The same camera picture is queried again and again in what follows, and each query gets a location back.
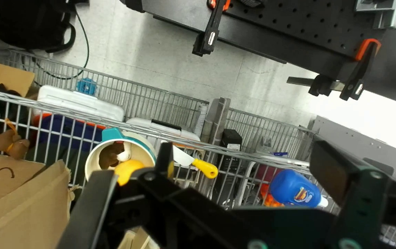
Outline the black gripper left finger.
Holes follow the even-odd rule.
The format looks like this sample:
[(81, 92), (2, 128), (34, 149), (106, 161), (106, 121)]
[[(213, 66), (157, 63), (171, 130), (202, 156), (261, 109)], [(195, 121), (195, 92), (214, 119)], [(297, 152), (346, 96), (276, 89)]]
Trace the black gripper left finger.
[(114, 186), (116, 177), (110, 170), (89, 174), (56, 249), (110, 249), (105, 219)]

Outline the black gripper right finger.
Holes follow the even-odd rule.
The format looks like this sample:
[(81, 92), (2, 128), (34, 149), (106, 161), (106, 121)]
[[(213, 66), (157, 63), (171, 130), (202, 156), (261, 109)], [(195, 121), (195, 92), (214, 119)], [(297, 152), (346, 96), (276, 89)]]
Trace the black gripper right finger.
[(310, 172), (340, 207), (328, 242), (333, 249), (377, 249), (387, 177), (325, 141), (312, 143)]

